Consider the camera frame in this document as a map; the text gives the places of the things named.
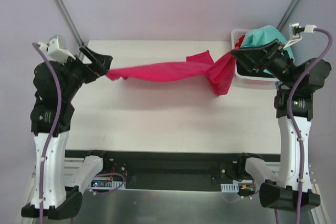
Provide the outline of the teal t shirt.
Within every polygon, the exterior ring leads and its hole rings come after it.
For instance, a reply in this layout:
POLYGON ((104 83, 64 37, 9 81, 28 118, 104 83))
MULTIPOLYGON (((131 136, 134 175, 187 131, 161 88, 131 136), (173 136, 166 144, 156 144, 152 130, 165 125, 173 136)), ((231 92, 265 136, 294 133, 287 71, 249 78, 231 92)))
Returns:
MULTIPOLYGON (((278 39, 282 44, 287 42, 285 36, 277 28, 270 25, 251 30, 245 33, 244 37, 241 47, 259 47, 275 39, 278 39)), ((264 69, 263 72, 272 75, 266 69, 264 69)))

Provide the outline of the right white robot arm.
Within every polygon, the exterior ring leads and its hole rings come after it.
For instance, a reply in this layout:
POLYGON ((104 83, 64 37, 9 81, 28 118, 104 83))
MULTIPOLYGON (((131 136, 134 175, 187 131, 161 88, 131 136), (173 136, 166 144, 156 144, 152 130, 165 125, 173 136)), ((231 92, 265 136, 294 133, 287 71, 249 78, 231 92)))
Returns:
POLYGON ((231 54, 247 71, 267 70, 281 83, 274 98, 281 142, 279 172, 273 173, 259 155, 243 153, 237 175, 252 177, 260 185, 264 208, 296 212, 320 206, 320 196, 312 192, 307 148, 313 94, 324 86, 331 65, 313 58, 295 66, 277 39, 260 47, 234 49, 231 54))

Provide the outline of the magenta t shirt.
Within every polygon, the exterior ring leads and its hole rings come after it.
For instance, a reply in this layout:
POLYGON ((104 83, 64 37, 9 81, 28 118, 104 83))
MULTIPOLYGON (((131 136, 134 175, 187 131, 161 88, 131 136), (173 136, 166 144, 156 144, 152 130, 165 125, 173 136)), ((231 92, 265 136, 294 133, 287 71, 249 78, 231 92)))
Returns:
POLYGON ((214 61, 207 50, 186 57, 185 61, 161 62, 150 65, 111 69, 106 74, 110 80, 120 78, 139 79, 152 82, 173 82, 204 75, 216 96, 229 92, 235 76, 236 59, 227 52, 214 61))

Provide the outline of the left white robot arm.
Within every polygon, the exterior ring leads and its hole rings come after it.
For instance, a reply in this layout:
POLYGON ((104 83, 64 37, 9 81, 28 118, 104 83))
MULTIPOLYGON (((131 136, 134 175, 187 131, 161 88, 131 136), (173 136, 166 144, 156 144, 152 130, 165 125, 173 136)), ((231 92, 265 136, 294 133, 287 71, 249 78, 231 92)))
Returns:
POLYGON ((70 53, 66 53, 64 59, 48 60, 42 45, 34 43, 33 46, 44 60, 34 70, 36 101, 30 114, 36 148, 36 179, 33 197, 22 207, 21 216, 52 220, 73 218, 79 213, 83 193, 93 178, 108 175, 111 164, 105 151, 88 151, 77 171, 65 181, 65 151, 75 111, 71 102, 83 84, 108 73, 113 57, 82 46, 80 51, 90 63, 83 63, 70 53))

